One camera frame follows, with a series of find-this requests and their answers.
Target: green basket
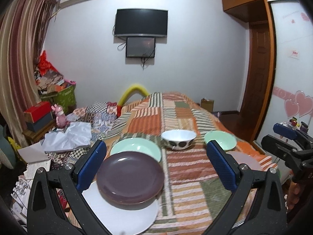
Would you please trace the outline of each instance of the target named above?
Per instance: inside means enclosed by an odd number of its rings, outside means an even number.
[[[63,107],[64,113],[67,113],[69,106],[76,105],[74,90],[75,85],[71,85],[58,93],[42,95],[41,100],[49,101],[52,105],[54,104],[61,105]]]

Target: red box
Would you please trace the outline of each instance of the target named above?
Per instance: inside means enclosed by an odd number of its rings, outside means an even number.
[[[51,112],[51,104],[48,101],[42,101],[35,106],[30,107],[24,111],[25,121],[29,123],[35,123],[40,118]]]

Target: metal bolt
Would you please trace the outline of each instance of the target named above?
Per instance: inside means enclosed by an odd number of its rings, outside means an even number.
[[[248,169],[248,165],[247,164],[240,164],[240,169],[242,170],[247,170]]]
[[[40,173],[43,173],[43,167],[38,168],[38,169],[37,169],[37,173],[39,173],[39,174],[40,174]]]
[[[270,173],[276,174],[277,170],[274,168],[270,168]]]
[[[73,168],[73,164],[66,164],[65,165],[65,169],[66,170],[70,170],[70,169],[72,169]]]

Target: yellow foam arch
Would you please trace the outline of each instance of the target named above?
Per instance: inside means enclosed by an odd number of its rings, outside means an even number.
[[[147,97],[149,95],[148,91],[139,84],[134,84],[131,85],[130,88],[128,88],[125,93],[123,94],[122,98],[120,99],[120,101],[117,103],[118,106],[123,106],[126,102],[127,97],[133,92],[138,90],[142,96]]]

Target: wooden door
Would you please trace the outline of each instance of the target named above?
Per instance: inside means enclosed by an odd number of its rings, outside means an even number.
[[[250,63],[240,115],[255,126],[265,98],[270,72],[270,31],[268,23],[250,25]]]

